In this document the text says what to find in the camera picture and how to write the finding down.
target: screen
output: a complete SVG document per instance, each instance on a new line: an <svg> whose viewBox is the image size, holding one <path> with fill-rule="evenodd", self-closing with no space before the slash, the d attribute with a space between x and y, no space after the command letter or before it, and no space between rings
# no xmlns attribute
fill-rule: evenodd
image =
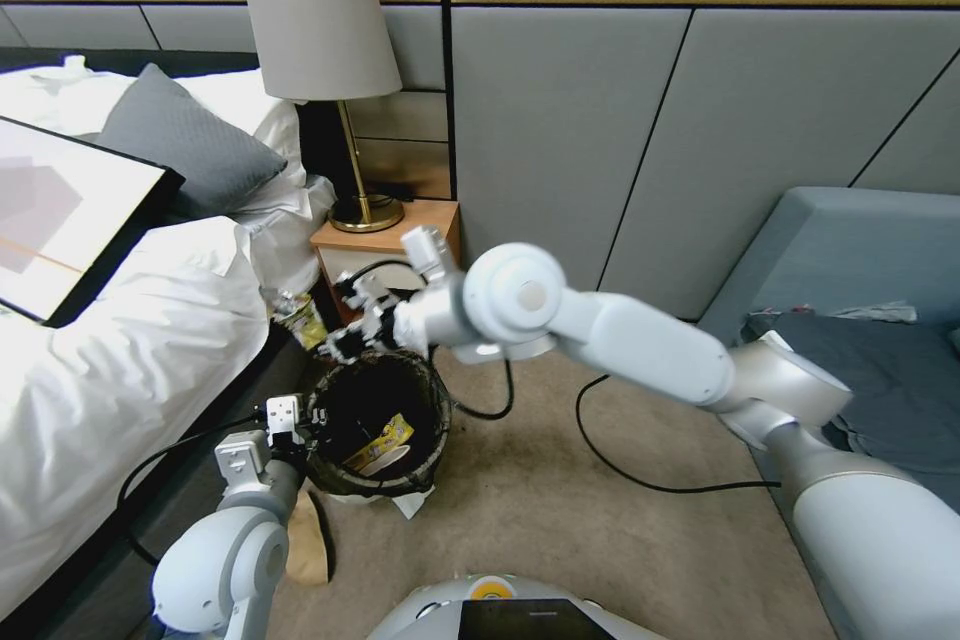
<svg viewBox="0 0 960 640"><path fill-rule="evenodd" d="M0 118L0 301L51 318L168 172Z"/></svg>
<svg viewBox="0 0 960 640"><path fill-rule="evenodd" d="M569 600L466 600L460 640L614 640Z"/></svg>

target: trash can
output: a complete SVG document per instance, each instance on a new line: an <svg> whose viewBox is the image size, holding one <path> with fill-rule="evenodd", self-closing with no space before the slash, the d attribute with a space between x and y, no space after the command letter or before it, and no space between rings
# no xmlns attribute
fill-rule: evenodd
<svg viewBox="0 0 960 640"><path fill-rule="evenodd" d="M451 402L419 355L366 352L351 365L334 366L310 393L307 413L314 441L307 477L321 490L399 497L433 486Z"/></svg>

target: black cable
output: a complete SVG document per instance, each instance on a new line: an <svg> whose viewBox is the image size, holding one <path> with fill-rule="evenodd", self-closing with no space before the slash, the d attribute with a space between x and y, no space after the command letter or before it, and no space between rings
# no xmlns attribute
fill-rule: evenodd
<svg viewBox="0 0 960 640"><path fill-rule="evenodd" d="M647 482L646 480L641 480L638 477L634 477L625 470L621 470L616 465L614 465L610 460L604 457L597 446L593 444L590 438L587 436L587 431L583 429L583 418L580 416L580 405L583 402L584 396L587 394L587 391L596 387L604 380L608 379L609 375L601 375L596 380L591 380L586 385L584 385L579 394L577 395L577 405L576 405L576 415L577 415L577 427L580 430L580 435L583 437L584 442L587 443L587 446L590 450L593 451L593 454L596 455L600 462L606 465L608 468L613 470L620 477L626 478L630 482L634 482L637 485L641 485L648 490L656 490L657 492L672 493L674 495L696 495L698 493L709 493L709 492L720 492L722 490L740 490L742 488L755 488L755 487L780 487L778 482L767 482L766 480L746 480L743 482L734 482L734 483L723 483L721 485L703 485L701 487L689 487L689 488L675 488L668 487L666 485L657 485L655 483Z"/></svg>
<svg viewBox="0 0 960 640"><path fill-rule="evenodd" d="M217 425L216 427L210 428L209 430L198 432L195 435L188 435L187 437L181 438L180 440L178 440L175 443L172 443L171 445L167 445L165 448L161 448L160 450L157 450L157 452L155 452L153 455L148 457L146 460L141 462L133 470L130 471L130 474L127 475L126 480L123 481L123 485L120 486L120 492L117 494L117 513L118 513L118 516L121 518L121 522L123 523L123 534L124 534L124 537L126 537L127 539L127 543L129 543L130 545L130 549L133 550L137 555L139 555L144 562L146 562L149 565L153 565L154 567L160 564L160 560L158 560L153 555L153 553L151 553L149 550L143 547L143 545L140 544L140 541L137 540L136 536L133 534L133 528L130 527L129 519L124 518L123 515L121 514L123 510L123 503L126 502L127 500L127 491L130 489L130 485L136 479L137 475L139 475L140 472L145 467L147 467L150 463L155 461L157 458L163 457L171 450L175 450L178 447L189 445L192 442L201 440L205 437L209 437L213 433L221 432L223 430L229 430L232 427L236 427L237 425L243 425L253 420L257 420L259 418L260 418L259 413L253 413L252 415L248 415L247 417L241 418L240 420L234 420L233 422L224 423L223 425Z"/></svg>
<svg viewBox="0 0 960 640"><path fill-rule="evenodd" d="M433 368L433 371L437 373L439 377L440 373L437 372L436 365L433 364L433 354L437 351L437 346L434 345L430 348L430 357L428 358L430 367ZM450 403L460 412L470 417L476 418L477 420L502 420L507 415L510 414L510 411L513 410L513 367L510 365L510 361L506 358L503 359L503 374L507 381L507 402L503 406L503 410L499 410L495 413L485 413L480 410L474 410L469 405L464 405L462 402L457 400L452 395L450 396Z"/></svg>
<svg viewBox="0 0 960 640"><path fill-rule="evenodd" d="M424 285L427 284L427 279L420 273L416 272L413 269L413 265L408 263L406 260L394 260L393 258L387 258L385 260L377 260L376 262L372 262L369 265L365 265L364 267L357 270L353 275L351 275L346 280L338 282L337 285L346 285L347 287L352 287L357 280L362 278L368 272L373 272L377 268L384 267L385 265L400 265L402 267L409 268L410 272L414 273L418 278L420 278L420 280L423 282Z"/></svg>

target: black trash bag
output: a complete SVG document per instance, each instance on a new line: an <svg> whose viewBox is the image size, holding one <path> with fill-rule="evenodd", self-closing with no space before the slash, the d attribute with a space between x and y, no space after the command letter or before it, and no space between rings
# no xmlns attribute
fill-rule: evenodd
<svg viewBox="0 0 960 640"><path fill-rule="evenodd" d="M450 432L450 394L419 355L365 352L351 365L336 365L317 382L307 415L313 442L307 477L334 495L398 497L426 492ZM402 458L370 477L345 465L400 414L413 428Z"/></svg>

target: table lamp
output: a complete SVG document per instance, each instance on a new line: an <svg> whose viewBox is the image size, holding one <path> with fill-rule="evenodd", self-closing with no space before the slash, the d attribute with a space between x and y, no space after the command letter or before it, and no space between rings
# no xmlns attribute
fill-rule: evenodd
<svg viewBox="0 0 960 640"><path fill-rule="evenodd" d="M380 0L247 0L247 5L267 93L337 102L357 194L338 200L331 223L362 233L400 222L398 200L364 190L345 102L401 88Z"/></svg>

